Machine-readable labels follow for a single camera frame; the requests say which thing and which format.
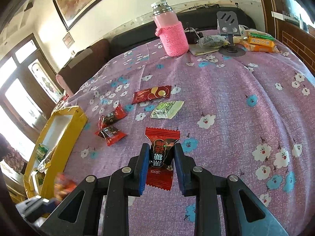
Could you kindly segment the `green striped cracker pack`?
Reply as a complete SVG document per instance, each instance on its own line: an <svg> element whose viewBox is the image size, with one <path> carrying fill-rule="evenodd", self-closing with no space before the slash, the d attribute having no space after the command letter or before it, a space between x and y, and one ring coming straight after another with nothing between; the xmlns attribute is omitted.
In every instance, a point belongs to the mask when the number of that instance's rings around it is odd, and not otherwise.
<svg viewBox="0 0 315 236"><path fill-rule="evenodd" d="M261 38L261 39L271 40L271 41L275 40L275 38L272 35L266 32L257 31L255 29L246 30L246 34L254 38Z"/></svg>

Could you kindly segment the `black leather sofa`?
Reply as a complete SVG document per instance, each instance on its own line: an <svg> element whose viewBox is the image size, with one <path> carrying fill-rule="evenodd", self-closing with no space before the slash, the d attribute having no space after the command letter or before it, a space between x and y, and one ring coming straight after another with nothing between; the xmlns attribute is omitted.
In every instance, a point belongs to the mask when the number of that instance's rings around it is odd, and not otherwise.
<svg viewBox="0 0 315 236"><path fill-rule="evenodd" d="M176 41L178 44L189 43L190 40L196 40L198 37L185 36L185 29L192 29L193 31L215 30L217 29L217 13L230 11L236 14L238 24L249 28L256 27L253 19L238 7L223 7L218 4L203 6L200 9L178 13L178 22L170 26L158 27L152 21L116 35L109 43L110 57L114 58L158 38L162 41Z"/></svg>

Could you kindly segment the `white red snack packet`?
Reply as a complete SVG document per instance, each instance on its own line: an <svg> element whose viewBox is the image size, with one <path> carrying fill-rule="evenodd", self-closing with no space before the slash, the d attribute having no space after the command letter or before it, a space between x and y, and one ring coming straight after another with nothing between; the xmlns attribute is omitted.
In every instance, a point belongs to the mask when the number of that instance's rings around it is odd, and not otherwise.
<svg viewBox="0 0 315 236"><path fill-rule="evenodd" d="M62 202L74 189L76 183L62 173L58 173L54 183L54 195L58 203Z"/></svg>

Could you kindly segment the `grey phone stand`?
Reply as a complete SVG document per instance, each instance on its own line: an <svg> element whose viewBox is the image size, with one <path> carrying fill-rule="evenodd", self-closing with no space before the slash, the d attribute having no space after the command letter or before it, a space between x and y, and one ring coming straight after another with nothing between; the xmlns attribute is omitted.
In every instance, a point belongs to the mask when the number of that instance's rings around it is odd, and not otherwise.
<svg viewBox="0 0 315 236"><path fill-rule="evenodd" d="M219 53L230 57L244 56L245 50L237 47L233 41L234 36L241 36L236 13L233 11L218 11L217 22L220 35L225 36L229 42L227 46L220 48Z"/></svg>

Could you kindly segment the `purple floral tablecloth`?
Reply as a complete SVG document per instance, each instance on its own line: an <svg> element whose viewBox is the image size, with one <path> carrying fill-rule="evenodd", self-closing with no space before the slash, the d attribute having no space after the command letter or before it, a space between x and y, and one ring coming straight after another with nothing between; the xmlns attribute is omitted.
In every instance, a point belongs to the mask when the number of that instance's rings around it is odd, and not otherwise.
<svg viewBox="0 0 315 236"><path fill-rule="evenodd" d="M314 215L314 76L286 46L279 53L166 55L151 41L107 62L66 105L88 122L65 174L75 182L125 166L147 141L145 129L179 130L184 152L214 175L238 175L289 235ZM170 85L170 98L132 104L135 92ZM184 101L172 119L152 119L161 102ZM120 104L112 124L126 137L108 146L98 120Z"/></svg>

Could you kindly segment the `orange cracker pack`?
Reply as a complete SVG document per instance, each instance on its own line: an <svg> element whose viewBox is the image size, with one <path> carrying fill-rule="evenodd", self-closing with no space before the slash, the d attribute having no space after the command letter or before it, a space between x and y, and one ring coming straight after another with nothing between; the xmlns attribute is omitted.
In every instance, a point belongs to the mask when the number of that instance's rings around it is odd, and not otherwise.
<svg viewBox="0 0 315 236"><path fill-rule="evenodd" d="M279 53L275 42L269 39L249 36L246 40L240 41L240 44L251 52Z"/></svg>

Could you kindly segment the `wooden glass entry door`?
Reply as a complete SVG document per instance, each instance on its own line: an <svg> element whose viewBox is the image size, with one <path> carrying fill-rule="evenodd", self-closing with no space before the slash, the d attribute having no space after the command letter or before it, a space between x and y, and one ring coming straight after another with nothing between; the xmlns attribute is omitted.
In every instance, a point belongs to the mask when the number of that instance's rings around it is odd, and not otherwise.
<svg viewBox="0 0 315 236"><path fill-rule="evenodd" d="M56 70L34 34L1 59L1 108L33 143L62 97Z"/></svg>

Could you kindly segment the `wooden tv cabinet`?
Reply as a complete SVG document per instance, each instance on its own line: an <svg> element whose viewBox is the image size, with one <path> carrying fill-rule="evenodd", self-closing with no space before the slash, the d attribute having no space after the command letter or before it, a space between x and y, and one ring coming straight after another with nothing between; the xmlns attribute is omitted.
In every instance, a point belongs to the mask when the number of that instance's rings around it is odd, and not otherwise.
<svg viewBox="0 0 315 236"><path fill-rule="evenodd" d="M314 74L314 28L308 26L294 0L261 0L265 31L286 45Z"/></svg>

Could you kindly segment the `clear bag of dark seeds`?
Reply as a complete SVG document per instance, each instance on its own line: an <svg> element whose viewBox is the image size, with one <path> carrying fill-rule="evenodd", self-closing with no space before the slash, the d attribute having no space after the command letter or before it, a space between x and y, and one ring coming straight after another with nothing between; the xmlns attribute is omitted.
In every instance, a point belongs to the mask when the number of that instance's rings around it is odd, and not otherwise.
<svg viewBox="0 0 315 236"><path fill-rule="evenodd" d="M230 42L224 36L220 35L207 35L200 38L197 43L201 48L215 48L229 45Z"/></svg>

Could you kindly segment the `pink knit sleeved bottle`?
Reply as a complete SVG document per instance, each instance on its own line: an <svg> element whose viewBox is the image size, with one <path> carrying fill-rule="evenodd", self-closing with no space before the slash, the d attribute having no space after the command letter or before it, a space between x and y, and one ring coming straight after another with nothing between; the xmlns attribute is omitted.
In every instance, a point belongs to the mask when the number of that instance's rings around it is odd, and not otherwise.
<svg viewBox="0 0 315 236"><path fill-rule="evenodd" d="M177 18L172 7L166 0L160 0L151 4L153 20L157 26L155 35L162 41L162 45L168 56L175 57L189 50L183 24Z"/></svg>

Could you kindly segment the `yellow taped white tray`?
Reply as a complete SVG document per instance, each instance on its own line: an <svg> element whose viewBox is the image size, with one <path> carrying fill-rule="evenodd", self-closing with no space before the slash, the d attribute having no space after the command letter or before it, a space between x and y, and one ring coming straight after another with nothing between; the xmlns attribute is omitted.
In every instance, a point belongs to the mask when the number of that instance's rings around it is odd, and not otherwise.
<svg viewBox="0 0 315 236"><path fill-rule="evenodd" d="M54 112L38 137L31 158L23 176L27 198L39 195L50 199L54 197L54 183L58 173L65 169L71 151L82 129L88 121L79 106L72 106ZM39 151L53 152L49 167L44 169L44 178L38 178L40 161L36 157Z"/></svg>

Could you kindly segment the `tan notebook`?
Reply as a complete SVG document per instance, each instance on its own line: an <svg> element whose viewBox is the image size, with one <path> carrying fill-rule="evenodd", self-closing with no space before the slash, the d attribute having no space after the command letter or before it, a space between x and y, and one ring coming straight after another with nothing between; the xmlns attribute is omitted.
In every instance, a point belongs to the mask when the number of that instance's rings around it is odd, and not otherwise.
<svg viewBox="0 0 315 236"><path fill-rule="evenodd" d="M190 44L189 45L189 51L194 56L205 55L205 54L209 54L212 52L217 52L219 50L220 50L220 47L201 47L199 44Z"/></svg>

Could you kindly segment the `small red black candy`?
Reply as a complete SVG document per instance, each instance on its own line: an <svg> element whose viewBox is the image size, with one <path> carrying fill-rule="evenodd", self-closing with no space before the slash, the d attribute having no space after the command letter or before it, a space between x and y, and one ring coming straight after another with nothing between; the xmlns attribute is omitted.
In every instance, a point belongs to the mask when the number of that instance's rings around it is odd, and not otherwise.
<svg viewBox="0 0 315 236"><path fill-rule="evenodd" d="M123 107L118 104L118 106L109 114L105 116L100 116L98 120L98 129L103 129L109 127L110 125L118 122L127 116L127 113L124 111Z"/></svg>
<svg viewBox="0 0 315 236"><path fill-rule="evenodd" d="M97 136L106 140L107 145L110 147L114 143L119 142L126 137L126 133L120 131L113 125L104 127L95 133Z"/></svg>

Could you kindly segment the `pale green candy wrapper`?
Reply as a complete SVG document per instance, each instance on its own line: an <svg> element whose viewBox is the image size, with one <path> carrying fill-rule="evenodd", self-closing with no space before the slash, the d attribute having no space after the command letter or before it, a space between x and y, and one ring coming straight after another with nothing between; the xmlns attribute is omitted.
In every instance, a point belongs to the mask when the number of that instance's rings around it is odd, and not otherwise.
<svg viewBox="0 0 315 236"><path fill-rule="evenodd" d="M184 101L168 101L159 103L152 111L152 119L172 119L182 108Z"/></svg>

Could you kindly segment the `red black candy packet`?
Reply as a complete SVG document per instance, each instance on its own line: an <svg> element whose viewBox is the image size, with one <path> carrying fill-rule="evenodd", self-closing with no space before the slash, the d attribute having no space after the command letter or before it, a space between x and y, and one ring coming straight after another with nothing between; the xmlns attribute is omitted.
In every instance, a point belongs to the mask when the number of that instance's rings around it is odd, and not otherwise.
<svg viewBox="0 0 315 236"><path fill-rule="evenodd" d="M145 136L151 142L146 184L170 191L173 182L174 149L181 133L178 130L147 127Z"/></svg>

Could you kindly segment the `red gold chocolate bar wrapper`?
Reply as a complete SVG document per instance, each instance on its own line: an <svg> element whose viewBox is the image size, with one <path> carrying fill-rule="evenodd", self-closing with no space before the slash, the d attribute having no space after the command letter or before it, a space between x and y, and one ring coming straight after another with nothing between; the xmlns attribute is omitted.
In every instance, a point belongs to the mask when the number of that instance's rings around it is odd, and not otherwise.
<svg viewBox="0 0 315 236"><path fill-rule="evenodd" d="M135 92L133 95L132 104L137 104L141 102L151 101L160 98L170 98L171 86L156 86L148 89L144 89Z"/></svg>

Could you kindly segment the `small wall plaque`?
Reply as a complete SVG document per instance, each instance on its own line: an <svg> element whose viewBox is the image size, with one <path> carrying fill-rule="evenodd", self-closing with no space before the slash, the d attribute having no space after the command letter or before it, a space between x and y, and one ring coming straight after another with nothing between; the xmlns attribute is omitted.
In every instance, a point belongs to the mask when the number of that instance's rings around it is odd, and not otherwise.
<svg viewBox="0 0 315 236"><path fill-rule="evenodd" d="M74 43L74 39L72 38L70 32L68 32L62 39L66 47L69 49Z"/></svg>

